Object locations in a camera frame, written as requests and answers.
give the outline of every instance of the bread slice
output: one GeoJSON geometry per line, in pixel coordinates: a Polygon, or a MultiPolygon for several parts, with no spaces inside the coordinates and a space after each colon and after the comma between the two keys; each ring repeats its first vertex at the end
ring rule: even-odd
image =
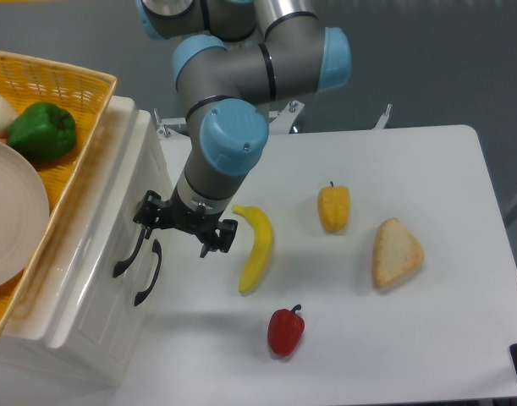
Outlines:
{"type": "Polygon", "coordinates": [[[397,218],[383,222],[373,246],[373,281],[378,287],[413,272],[424,260],[420,242],[397,218]]]}

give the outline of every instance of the drawer handle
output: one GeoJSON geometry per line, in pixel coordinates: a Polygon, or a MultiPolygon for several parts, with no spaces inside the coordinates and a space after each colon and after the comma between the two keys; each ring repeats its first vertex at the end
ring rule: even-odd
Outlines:
{"type": "Polygon", "coordinates": [[[143,239],[146,237],[146,231],[147,229],[145,227],[141,228],[140,237],[138,237],[138,242],[136,243],[132,254],[126,260],[119,261],[115,264],[115,267],[113,268],[113,277],[120,277],[132,265],[132,262],[134,262],[136,256],[138,256],[138,252],[140,252],[141,243],[143,243],[143,239]]]}
{"type": "Polygon", "coordinates": [[[160,243],[157,239],[153,241],[153,252],[158,255],[158,263],[157,268],[155,269],[155,274],[153,275],[153,279],[151,281],[151,284],[149,285],[149,288],[136,294],[136,297],[134,299],[134,306],[141,305],[153,290],[155,283],[157,283],[158,274],[160,273],[160,265],[162,263],[162,247],[160,246],[160,243]]]}

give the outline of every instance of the blue joint cap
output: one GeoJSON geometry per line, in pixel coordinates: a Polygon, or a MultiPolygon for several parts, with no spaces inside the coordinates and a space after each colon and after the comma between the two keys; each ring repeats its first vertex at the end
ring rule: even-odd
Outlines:
{"type": "Polygon", "coordinates": [[[141,0],[135,0],[135,3],[138,8],[138,13],[140,14],[141,23],[143,24],[143,28],[146,30],[147,35],[152,40],[165,40],[166,38],[158,34],[155,27],[152,26],[151,21],[149,21],[149,17],[147,17],[146,11],[143,9],[143,3],[141,0]]]}
{"type": "Polygon", "coordinates": [[[349,40],[340,28],[326,28],[324,56],[316,93],[344,85],[352,73],[349,40]]]}
{"type": "Polygon", "coordinates": [[[240,99],[225,99],[201,122],[200,147],[220,173],[245,176],[260,160],[268,135],[266,119],[256,107],[240,99]]]}
{"type": "Polygon", "coordinates": [[[197,53],[200,53],[206,49],[213,47],[221,47],[226,49],[224,46],[224,42],[216,38],[215,36],[206,36],[205,34],[199,34],[197,36],[191,36],[181,42],[177,48],[175,48],[175,52],[173,53],[172,58],[172,71],[173,71],[173,82],[175,83],[175,88],[177,89],[177,78],[179,77],[179,73],[197,53]]]}

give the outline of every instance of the yellow banana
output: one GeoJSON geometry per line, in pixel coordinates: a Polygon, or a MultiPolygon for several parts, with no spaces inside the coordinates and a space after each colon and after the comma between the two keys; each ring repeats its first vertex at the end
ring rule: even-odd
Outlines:
{"type": "Polygon", "coordinates": [[[232,211],[242,216],[255,232],[255,242],[252,246],[245,268],[239,277],[239,291],[242,294],[249,292],[260,282],[261,275],[266,269],[272,253],[273,229],[266,213],[255,206],[233,206],[232,211]]]}

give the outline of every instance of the yellow basket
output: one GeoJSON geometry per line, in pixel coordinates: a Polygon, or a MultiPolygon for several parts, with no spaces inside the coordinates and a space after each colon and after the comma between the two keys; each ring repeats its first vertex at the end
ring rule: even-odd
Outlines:
{"type": "Polygon", "coordinates": [[[46,186],[51,215],[27,267],[0,286],[0,334],[39,266],[41,252],[60,222],[67,196],[79,177],[95,128],[115,90],[117,78],[66,63],[0,52],[0,95],[21,114],[35,102],[68,110],[76,122],[76,147],[60,159],[33,164],[46,186]]]}

